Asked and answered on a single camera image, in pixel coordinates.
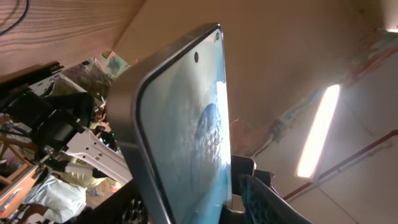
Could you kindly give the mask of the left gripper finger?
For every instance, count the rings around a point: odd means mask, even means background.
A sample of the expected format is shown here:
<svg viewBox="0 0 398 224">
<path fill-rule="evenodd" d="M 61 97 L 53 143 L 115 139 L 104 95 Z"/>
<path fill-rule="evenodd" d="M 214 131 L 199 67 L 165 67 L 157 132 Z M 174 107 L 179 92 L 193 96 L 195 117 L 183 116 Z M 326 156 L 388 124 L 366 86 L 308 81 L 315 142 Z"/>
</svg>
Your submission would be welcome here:
<svg viewBox="0 0 398 224">
<path fill-rule="evenodd" d="M 312 224 L 257 177 L 241 175 L 239 184 L 247 224 Z"/>
</svg>

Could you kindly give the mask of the smartphone with teal screen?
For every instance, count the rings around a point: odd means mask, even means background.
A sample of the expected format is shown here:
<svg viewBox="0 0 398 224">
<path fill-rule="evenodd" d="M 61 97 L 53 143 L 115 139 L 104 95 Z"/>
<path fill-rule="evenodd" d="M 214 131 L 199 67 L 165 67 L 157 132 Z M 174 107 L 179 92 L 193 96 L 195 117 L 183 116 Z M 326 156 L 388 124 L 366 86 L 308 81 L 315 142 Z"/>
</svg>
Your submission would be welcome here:
<svg viewBox="0 0 398 224">
<path fill-rule="evenodd" d="M 154 223 L 218 223 L 231 193 L 223 31 L 191 30 L 112 84 L 111 129 Z"/>
</svg>

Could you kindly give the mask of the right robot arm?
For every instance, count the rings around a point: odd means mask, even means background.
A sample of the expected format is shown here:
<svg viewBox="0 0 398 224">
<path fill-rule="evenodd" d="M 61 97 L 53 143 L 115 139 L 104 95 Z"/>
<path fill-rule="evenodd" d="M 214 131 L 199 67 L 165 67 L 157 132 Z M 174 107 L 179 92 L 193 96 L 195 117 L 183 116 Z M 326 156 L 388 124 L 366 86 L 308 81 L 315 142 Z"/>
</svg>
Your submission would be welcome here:
<svg viewBox="0 0 398 224">
<path fill-rule="evenodd" d="M 88 164 L 92 177 L 109 177 L 121 185 L 132 180 L 126 161 L 89 128 L 95 101 L 89 93 L 39 96 L 31 89 L 1 93 L 1 112 L 31 129 L 37 159 L 64 154 Z"/>
</svg>

